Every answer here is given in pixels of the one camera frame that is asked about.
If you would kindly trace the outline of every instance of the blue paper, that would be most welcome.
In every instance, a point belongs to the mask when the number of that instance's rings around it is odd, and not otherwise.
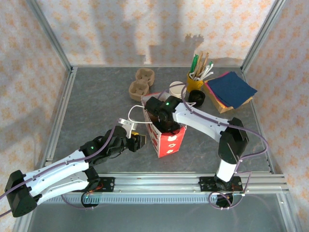
[[[240,107],[257,92],[235,72],[229,72],[222,77],[209,80],[208,86],[223,104],[227,107],[230,105],[234,109]]]

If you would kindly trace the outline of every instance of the wall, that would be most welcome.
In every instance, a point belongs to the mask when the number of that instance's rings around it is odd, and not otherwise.
[[[258,90],[257,111],[304,229],[309,228],[308,12],[308,0],[287,0],[246,74]]]
[[[72,65],[240,66],[275,0],[39,0]]]
[[[25,0],[0,4],[0,193],[11,172],[35,168],[46,145],[66,70]],[[0,214],[9,210],[6,198]],[[0,218],[10,232],[15,218]]]

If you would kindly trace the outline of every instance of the red and white box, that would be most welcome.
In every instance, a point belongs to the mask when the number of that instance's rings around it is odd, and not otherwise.
[[[151,97],[157,98],[160,93],[148,94],[141,98],[141,103],[145,106],[148,99]],[[161,101],[165,101],[170,96],[169,93],[164,93],[160,97]],[[156,117],[148,113],[145,109],[143,110],[145,122],[155,122],[158,120]],[[151,142],[153,143],[154,149],[158,154],[158,157],[164,157],[169,154],[177,152],[182,144],[184,133],[187,130],[186,125],[181,125],[180,129],[173,133],[167,132],[162,133],[153,124],[146,124],[148,133],[150,135]]]

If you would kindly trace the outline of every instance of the yellow cup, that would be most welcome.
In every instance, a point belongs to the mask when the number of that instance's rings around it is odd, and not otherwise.
[[[201,87],[203,86],[203,81],[194,81],[189,77],[189,73],[187,74],[187,91],[190,93],[192,90],[201,90]]]

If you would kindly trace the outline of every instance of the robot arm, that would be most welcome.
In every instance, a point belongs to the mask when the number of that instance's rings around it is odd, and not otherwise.
[[[122,127],[115,127],[107,146],[92,158],[87,159],[105,144],[112,130],[47,167],[26,174],[22,174],[20,170],[11,173],[5,192],[24,181],[32,180],[7,194],[13,217],[31,212],[37,205],[52,197],[75,190],[94,190],[100,182],[95,165],[125,149],[135,152],[145,145],[146,136],[132,132],[136,123],[124,119],[119,119],[119,123]]]
[[[236,164],[249,142],[245,131],[205,120],[191,113],[182,100],[174,96],[170,96],[165,102],[151,97],[145,105],[145,110],[157,116],[162,125],[182,123],[207,134],[218,142],[218,153],[221,160],[216,173],[217,183],[223,188],[228,185],[234,175]],[[194,111],[221,123],[243,127],[242,122],[237,118],[227,120],[209,115],[198,109],[194,109]]]

